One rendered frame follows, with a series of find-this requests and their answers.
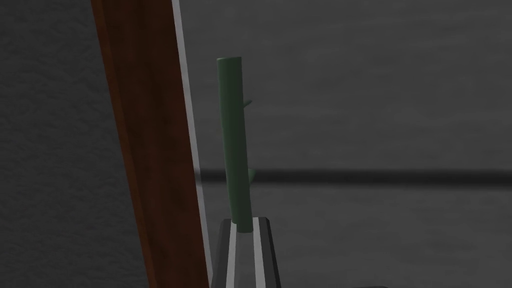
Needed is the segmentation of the green bar handle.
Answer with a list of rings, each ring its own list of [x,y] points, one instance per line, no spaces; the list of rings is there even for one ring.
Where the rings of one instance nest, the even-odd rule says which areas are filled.
[[[219,58],[217,63],[220,122],[231,220],[238,233],[253,231],[242,58]]]

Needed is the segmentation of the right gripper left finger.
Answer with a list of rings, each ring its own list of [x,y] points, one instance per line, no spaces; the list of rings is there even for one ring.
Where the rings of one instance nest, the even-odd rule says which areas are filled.
[[[211,288],[235,288],[236,247],[236,225],[231,219],[224,219],[218,233]]]

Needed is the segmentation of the brown wooden door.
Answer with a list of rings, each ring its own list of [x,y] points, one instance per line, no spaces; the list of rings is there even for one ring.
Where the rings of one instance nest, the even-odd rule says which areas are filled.
[[[210,288],[172,0],[90,0],[149,288]]]

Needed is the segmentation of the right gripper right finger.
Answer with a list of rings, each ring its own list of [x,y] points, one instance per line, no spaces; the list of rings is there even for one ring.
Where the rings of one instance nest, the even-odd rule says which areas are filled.
[[[267,217],[252,220],[256,288],[282,288],[270,221]]]

